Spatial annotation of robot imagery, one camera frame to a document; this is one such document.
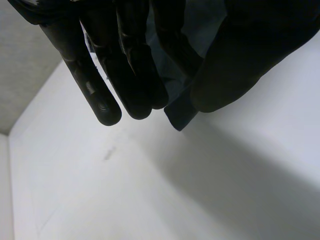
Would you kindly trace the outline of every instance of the black rubber glove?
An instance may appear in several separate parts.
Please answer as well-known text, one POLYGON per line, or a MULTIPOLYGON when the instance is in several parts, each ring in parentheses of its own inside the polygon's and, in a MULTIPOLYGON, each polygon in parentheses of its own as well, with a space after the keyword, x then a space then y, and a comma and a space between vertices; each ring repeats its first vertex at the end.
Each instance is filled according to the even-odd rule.
MULTIPOLYGON (((102 124, 116 124, 122 113, 90 57, 80 22, 131 117, 144 119, 152 108, 167 105, 168 94, 146 44, 148 0, 8 1, 27 21, 40 25, 102 124)), ((192 78, 202 58, 181 33, 185 3, 185 0, 152 1, 163 49, 192 78)))
POLYGON ((320 0, 225 0, 221 24, 191 89, 214 112, 236 101, 320 29, 320 0))

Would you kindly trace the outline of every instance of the smudge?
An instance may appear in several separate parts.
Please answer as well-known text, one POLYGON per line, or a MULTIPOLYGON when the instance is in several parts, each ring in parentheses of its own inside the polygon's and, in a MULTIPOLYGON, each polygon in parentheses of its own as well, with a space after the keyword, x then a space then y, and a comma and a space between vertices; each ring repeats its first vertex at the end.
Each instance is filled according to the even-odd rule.
POLYGON ((110 149, 107 151, 105 157, 103 158, 103 162, 108 161, 116 151, 117 151, 117 148, 116 148, 115 146, 113 146, 112 148, 110 148, 110 149))

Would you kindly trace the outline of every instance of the white surface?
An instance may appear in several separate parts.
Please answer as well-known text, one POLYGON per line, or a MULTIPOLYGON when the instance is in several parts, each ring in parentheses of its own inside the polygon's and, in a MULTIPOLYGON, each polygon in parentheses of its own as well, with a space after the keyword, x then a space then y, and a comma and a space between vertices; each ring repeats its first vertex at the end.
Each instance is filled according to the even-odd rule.
POLYGON ((183 132, 102 126, 60 64, 9 136, 16 240, 320 239, 319 43, 183 132))
POLYGON ((0 240, 14 240, 8 138, 0 134, 0 240))

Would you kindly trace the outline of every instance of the gloved hand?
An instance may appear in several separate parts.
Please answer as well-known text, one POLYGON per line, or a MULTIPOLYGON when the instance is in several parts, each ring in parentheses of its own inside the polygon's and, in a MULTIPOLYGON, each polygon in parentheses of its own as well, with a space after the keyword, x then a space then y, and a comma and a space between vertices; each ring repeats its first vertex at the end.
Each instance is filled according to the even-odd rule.
POLYGON ((320 29, 320 0, 224 0, 224 3, 227 16, 190 90, 192 105, 204 113, 242 97, 265 73, 320 29))
MULTIPOLYGON (((168 94, 146 43, 149 0, 8 1, 28 22, 40 25, 102 124, 116 124, 122 112, 91 59, 81 24, 132 118, 144 119, 167 105, 168 94)), ((186 0, 151 2, 162 48, 193 78, 203 59, 181 33, 186 0)))

